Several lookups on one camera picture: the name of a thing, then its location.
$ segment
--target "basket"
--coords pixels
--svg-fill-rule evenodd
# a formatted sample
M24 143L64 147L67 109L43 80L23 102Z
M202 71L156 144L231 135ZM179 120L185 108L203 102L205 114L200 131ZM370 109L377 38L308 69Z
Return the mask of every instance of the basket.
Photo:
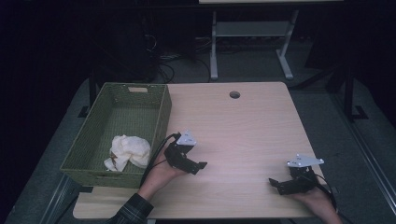
M116 135L144 138L156 150L166 137L171 108L166 85L105 83L61 171L83 186L139 188L145 169L128 162L122 172L107 171L104 160Z

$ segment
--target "plaid shirt sleeve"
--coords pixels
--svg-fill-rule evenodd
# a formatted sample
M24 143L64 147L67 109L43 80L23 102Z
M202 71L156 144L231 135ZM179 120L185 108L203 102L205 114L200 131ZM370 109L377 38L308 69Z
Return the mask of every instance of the plaid shirt sleeve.
M143 224L154 207L137 193L106 223L108 224Z

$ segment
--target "light wood surface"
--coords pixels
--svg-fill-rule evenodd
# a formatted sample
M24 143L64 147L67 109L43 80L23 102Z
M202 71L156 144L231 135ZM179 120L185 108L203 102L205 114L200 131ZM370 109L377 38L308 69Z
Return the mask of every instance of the light wood surface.
M283 83L172 84L169 91L173 105L167 133L190 130L197 145L188 158L208 165L159 191L150 218L311 216L268 182L269 177L290 180L286 162L297 153L315 157ZM240 92L240 98L231 98L231 91ZM319 166L314 170L322 175ZM112 217L135 192L94 188L80 193L74 216Z
M309 3L309 2L342 2L344 0L199 0L200 4L231 4L231 3Z

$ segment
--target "person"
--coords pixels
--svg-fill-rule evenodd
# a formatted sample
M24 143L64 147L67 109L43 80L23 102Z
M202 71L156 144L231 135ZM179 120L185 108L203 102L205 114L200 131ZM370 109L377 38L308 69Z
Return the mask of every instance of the person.
M109 224L143 224L147 216L154 208L149 201L155 193L165 187L170 181L187 173L177 168L171 167L160 152L151 171L148 173L146 180L128 202L118 211L118 213L109 219ZM292 194L291 197L303 203L314 215L319 217L323 223L342 224L341 218L337 215L332 207L332 202L328 196L318 188L309 190L307 193Z

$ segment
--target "crumpled white cloth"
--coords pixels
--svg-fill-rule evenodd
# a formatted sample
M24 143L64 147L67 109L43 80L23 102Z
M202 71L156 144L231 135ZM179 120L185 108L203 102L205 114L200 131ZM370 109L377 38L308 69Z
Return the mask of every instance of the crumpled white cloth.
M146 139L136 136L115 136L112 143L111 157L105 160L110 171L123 171L128 161L133 165L146 168L149 164L150 145Z

